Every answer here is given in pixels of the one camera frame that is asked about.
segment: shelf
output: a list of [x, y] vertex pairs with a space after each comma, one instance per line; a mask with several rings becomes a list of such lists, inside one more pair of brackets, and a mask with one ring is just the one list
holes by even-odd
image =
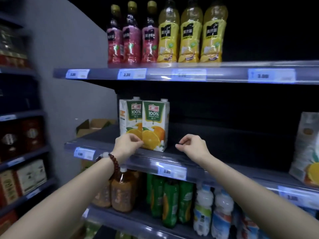
[[200, 239], [191, 225], [177, 223], [173, 229], [162, 225], [161, 219], [155, 219], [150, 215], [148, 207], [141, 205], [130, 213], [120, 213], [113, 208], [104, 209], [95, 205], [88, 207], [86, 219], [101, 225], [123, 231], [140, 238], [158, 239]]
[[[118, 126], [111, 125], [97, 132], [67, 142], [64, 145], [64, 148], [67, 152], [75, 155], [75, 157], [77, 157], [77, 154], [75, 153], [75, 149], [77, 147], [94, 150], [95, 152], [93, 158], [95, 159], [101, 153], [111, 152], [113, 150], [114, 141], [116, 137], [118, 137], [119, 133]], [[159, 168], [163, 166], [173, 170], [186, 168], [186, 181], [192, 183], [201, 181], [204, 184], [210, 185], [211, 187], [220, 187], [220, 185], [212, 176], [209, 175], [207, 171], [191, 161], [187, 156], [185, 156], [184, 153], [177, 151], [177, 149], [172, 145], [169, 146], [165, 152], [156, 152], [139, 148], [136, 153], [127, 160], [125, 165], [128, 169], [152, 174], [159, 174]], [[310, 196], [312, 201], [319, 201], [318, 188], [306, 186], [288, 173], [251, 168], [235, 164], [229, 164], [229, 166], [245, 176], [253, 179], [267, 189], [275, 192], [276, 194], [280, 194], [282, 187], [284, 187], [287, 189], [294, 189], [295, 192], [307, 193], [306, 196]], [[301, 200], [299, 205], [309, 207], [309, 202]], [[319, 209], [319, 204], [315, 203], [315, 205], [311, 205], [310, 207]]]
[[7, 161], [4, 161], [3, 163], [0, 164], [0, 172], [1, 171], [4, 171], [14, 165], [17, 165], [17, 164], [20, 164], [26, 160], [29, 160], [29, 159], [32, 159], [38, 155], [41, 155], [43, 153], [46, 153], [49, 151], [49, 145], [46, 145], [44, 146], [43, 148], [39, 148], [35, 151], [32, 151], [32, 152], [29, 152], [27, 154], [24, 154], [22, 156], [18, 156], [18, 157], [15, 157], [13, 159], [10, 159], [10, 160], [7, 160]]
[[[94, 80], [117, 80], [120, 68], [94, 68], [90, 69], [86, 78], [75, 78], [92, 82]], [[139, 68], [147, 68], [145, 79], [149, 81], [206, 81], [206, 82], [253, 82], [253, 83], [289, 83], [289, 84], [319, 84], [319, 60], [314, 61], [269, 61], [269, 62], [223, 62], [223, 63], [155, 63], [141, 65]], [[292, 71], [295, 80], [256, 79], [251, 77], [249, 69], [285, 69], [281, 78]], [[54, 69], [53, 77], [66, 79], [69, 69]]]
[[2, 11], [0, 11], [0, 20], [1, 20], [1, 23], [13, 28], [23, 27], [23, 24], [20, 20]]
[[50, 186], [52, 186], [54, 184], [56, 184], [56, 179], [55, 178], [51, 178], [51, 179], [47, 180], [45, 183], [43, 183], [42, 185], [40, 185], [39, 187], [37, 187], [36, 189], [31, 191], [30, 193], [18, 198], [18, 200], [16, 200], [12, 204], [7, 205], [6, 207], [0, 209], [0, 217], [4, 216], [6, 213], [8, 213], [11, 210], [15, 209], [16, 207], [22, 205], [24, 202], [26, 202], [27, 200], [31, 199], [36, 194], [42, 192], [43, 190], [45, 190], [46, 188], [48, 188], [48, 187], [50, 187]]
[[20, 76], [36, 76], [36, 72], [29, 68], [15, 68], [0, 66], [0, 73], [9, 75], [20, 75]]
[[22, 119], [27, 117], [37, 117], [37, 116], [44, 116], [45, 112], [42, 110], [29, 110], [25, 112], [16, 112], [16, 113], [9, 113], [0, 116], [0, 122], [5, 122], [9, 120], [15, 119]]

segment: price tag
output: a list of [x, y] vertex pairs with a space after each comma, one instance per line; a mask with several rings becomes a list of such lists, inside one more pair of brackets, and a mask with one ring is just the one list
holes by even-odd
[[9, 121], [9, 120], [15, 120], [17, 119], [17, 116], [12, 114], [12, 115], [5, 115], [5, 116], [0, 116], [0, 121], [1, 122], [5, 122], [5, 121]]
[[30, 198], [34, 197], [36, 194], [38, 194], [38, 193], [40, 193], [40, 192], [41, 192], [41, 190], [40, 190], [39, 188], [37, 188], [37, 189], [35, 189], [34, 191], [28, 193], [28, 194], [26, 195], [26, 198], [27, 198], [27, 199], [30, 199]]
[[319, 193], [278, 186], [279, 195], [289, 202], [315, 210], [319, 210]]
[[7, 165], [8, 165], [8, 167], [11, 167], [13, 165], [16, 165], [18, 163], [23, 162], [24, 160], [25, 160], [24, 157], [19, 157], [19, 158], [16, 158], [14, 160], [11, 160], [11, 161], [7, 162]]
[[156, 165], [158, 166], [158, 175], [179, 180], [186, 180], [186, 168], [161, 162], [156, 162]]
[[89, 72], [89, 69], [69, 69], [65, 77], [67, 79], [87, 79]]
[[173, 81], [206, 81], [206, 69], [173, 69]]
[[295, 69], [248, 69], [248, 82], [294, 83], [295, 81]]
[[88, 215], [88, 213], [89, 213], [89, 208], [87, 208], [87, 209], [85, 210], [85, 212], [83, 213], [82, 217], [86, 218], [87, 215]]
[[117, 74], [118, 80], [143, 80], [146, 78], [147, 69], [120, 69]]
[[74, 151], [74, 157], [93, 160], [95, 150], [77, 147]]

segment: hand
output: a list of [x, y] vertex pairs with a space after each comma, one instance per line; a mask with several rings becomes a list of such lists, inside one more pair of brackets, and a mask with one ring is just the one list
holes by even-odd
[[199, 164], [204, 158], [211, 154], [208, 151], [205, 140], [200, 136], [187, 134], [176, 144], [175, 147], [184, 152], [191, 160]]
[[135, 134], [126, 133], [115, 139], [114, 149], [111, 154], [116, 158], [118, 164], [122, 164], [143, 144], [143, 141]]

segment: orange juice carton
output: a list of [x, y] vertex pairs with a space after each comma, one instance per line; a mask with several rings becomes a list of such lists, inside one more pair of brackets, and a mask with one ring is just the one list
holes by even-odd
[[143, 101], [143, 148], [164, 152], [167, 147], [169, 102]]
[[289, 174], [305, 184], [319, 186], [319, 113], [302, 112]]
[[133, 97], [132, 100], [119, 100], [120, 104], [120, 135], [133, 133], [142, 139], [142, 100]]

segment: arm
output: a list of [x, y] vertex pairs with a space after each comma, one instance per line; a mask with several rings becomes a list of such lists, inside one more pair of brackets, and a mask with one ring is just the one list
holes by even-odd
[[[142, 144], [134, 134], [125, 134], [115, 140], [111, 154], [121, 164]], [[113, 172], [112, 160], [102, 158], [26, 213], [1, 239], [66, 238]]]
[[270, 238], [318, 238], [316, 219], [212, 156], [199, 136], [186, 135], [176, 148], [207, 170]]

